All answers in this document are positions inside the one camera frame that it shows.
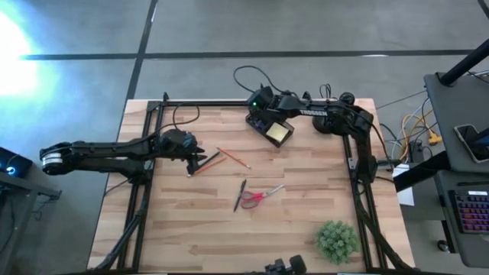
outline wooden tabletop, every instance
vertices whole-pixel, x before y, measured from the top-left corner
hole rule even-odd
[[[356,104],[376,117],[372,99],[357,99]],[[119,141],[141,136],[146,105],[147,100],[128,102]],[[165,108],[163,124],[171,121],[172,112],[173,108]],[[288,265],[288,259],[296,254],[302,255],[311,273],[364,271],[361,252],[353,253],[350,263],[336,266],[313,245],[316,230],[328,220],[341,220],[358,232],[342,139],[320,134],[310,117],[300,116],[288,120],[295,131],[278,149],[245,123],[246,114],[243,107],[201,107],[197,121],[179,126],[196,136],[208,156],[220,146],[250,165],[251,170],[227,157],[198,176],[187,178],[186,162],[158,159],[140,272],[260,271],[277,258]],[[187,121],[195,115],[194,107],[181,107],[176,121]],[[380,129],[376,118],[374,123]],[[377,158],[385,157],[373,130],[371,146]],[[243,179],[248,179],[246,190],[252,192],[281,184],[285,187],[258,207],[238,208],[233,213]],[[107,188],[122,180],[121,175],[111,174]],[[382,233],[403,260],[414,266],[394,185],[376,180],[372,189]],[[99,264],[120,238],[130,192],[130,184],[125,184],[105,197],[89,267]],[[134,238],[131,241],[129,257]],[[371,236],[369,244],[377,259]]]

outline green succulent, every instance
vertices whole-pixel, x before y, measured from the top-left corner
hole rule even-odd
[[[316,248],[334,264],[349,262],[349,256],[357,252],[358,237],[352,226],[342,221],[327,221],[316,233]]]

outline orange pencil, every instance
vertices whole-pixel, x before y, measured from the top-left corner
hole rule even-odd
[[[233,160],[238,161],[238,162],[239,162],[239,163],[240,163],[242,166],[244,166],[244,167],[246,167],[246,168],[248,168],[248,169],[251,169],[251,167],[250,167],[249,165],[247,165],[246,163],[244,163],[244,162],[240,161],[240,160],[239,160],[239,159],[237,159],[236,157],[233,157],[233,156],[232,156],[230,153],[228,153],[228,152],[224,151],[223,149],[221,149],[221,148],[219,148],[219,147],[217,147],[217,146],[216,146],[216,148],[217,148],[217,150],[220,150],[222,153],[226,154],[228,157],[232,158]]]
[[[214,163],[211,163],[211,164],[209,164],[209,165],[207,165],[207,166],[204,166],[204,167],[200,168],[200,169],[199,169],[199,170],[197,170],[197,171],[196,171],[196,172],[195,172],[193,175],[187,175],[187,176],[188,176],[188,177],[195,176],[195,175],[197,175],[197,174],[199,174],[199,173],[201,173],[201,172],[204,172],[205,170],[209,169],[210,167],[213,167],[213,166],[215,166],[216,164],[219,164],[219,163],[223,162],[224,160],[227,160],[227,158],[225,158],[225,157],[224,157],[224,158],[222,158],[222,159],[220,159],[220,160],[217,160],[217,161],[216,161],[216,162],[214,162]]]

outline rgb keyboard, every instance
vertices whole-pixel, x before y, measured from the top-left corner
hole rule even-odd
[[[452,192],[461,233],[489,234],[489,196]]]

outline scissors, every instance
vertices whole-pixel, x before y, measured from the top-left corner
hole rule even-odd
[[[262,199],[275,193],[276,191],[280,190],[282,187],[283,184],[281,186],[278,186],[272,190],[263,193],[252,193],[250,191],[244,191],[243,194],[241,194],[241,198],[243,199],[243,202],[241,203],[241,207],[244,209],[252,209],[258,206],[258,203],[260,203]]]

